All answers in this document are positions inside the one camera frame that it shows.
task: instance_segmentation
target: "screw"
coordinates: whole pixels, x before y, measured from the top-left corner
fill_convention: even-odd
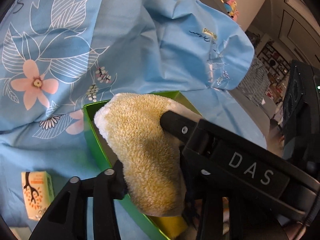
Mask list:
[[[183,134],[186,134],[186,133],[188,132],[188,127],[186,127],[186,126],[182,127],[181,132],[182,132]]]
[[[106,175],[112,175],[114,173],[115,173],[115,171],[113,169],[107,169],[104,171],[104,174],[106,174]]]
[[[203,175],[210,175],[210,174],[211,174],[210,172],[208,172],[208,171],[206,171],[206,170],[201,170],[201,173],[202,173]]]
[[[71,183],[77,183],[79,181],[79,178],[78,177],[72,177],[71,179],[70,179],[70,182]]]

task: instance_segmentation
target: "open gift box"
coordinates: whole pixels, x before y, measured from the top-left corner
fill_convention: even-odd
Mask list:
[[[153,94],[171,98],[189,108],[193,112],[199,114],[195,107],[179,91],[158,92]],[[95,113],[107,102],[108,100],[92,103],[85,105],[83,108],[84,136],[89,149],[101,171],[112,168],[117,160],[116,154],[108,146],[102,135],[100,135],[99,130],[93,121]],[[172,239],[186,229],[186,224],[182,217],[156,218],[140,213],[135,205],[131,202],[128,194],[119,202],[132,217],[135,223],[151,240]]]

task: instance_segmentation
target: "green box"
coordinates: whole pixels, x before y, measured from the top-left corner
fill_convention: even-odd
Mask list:
[[[195,107],[182,95],[179,91],[157,92],[153,93],[163,97],[171,98],[174,101],[184,105],[193,112],[199,114]],[[85,105],[84,111],[84,136],[88,147],[95,158],[101,171],[112,168],[117,160],[116,154],[108,146],[106,140],[100,135],[98,128],[94,124],[95,113],[103,107],[108,100]],[[131,202],[127,194],[123,200],[119,201],[123,208],[132,217],[135,223],[150,237],[151,240],[168,240],[167,237],[158,226],[146,215],[140,213],[135,205]]]

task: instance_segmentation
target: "blue fabric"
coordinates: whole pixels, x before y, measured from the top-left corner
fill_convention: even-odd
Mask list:
[[[81,108],[116,93],[183,91],[209,121],[265,147],[220,90],[239,84],[254,53],[223,13],[199,0],[17,1],[0,23],[0,213],[10,226],[36,224],[22,171],[49,172],[56,194],[99,173]],[[147,239],[118,204],[116,213],[122,239]]]

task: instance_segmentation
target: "flower center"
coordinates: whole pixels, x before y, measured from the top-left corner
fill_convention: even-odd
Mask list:
[[[36,78],[34,81],[33,81],[33,85],[37,88],[41,88],[42,86],[42,81],[40,78]]]

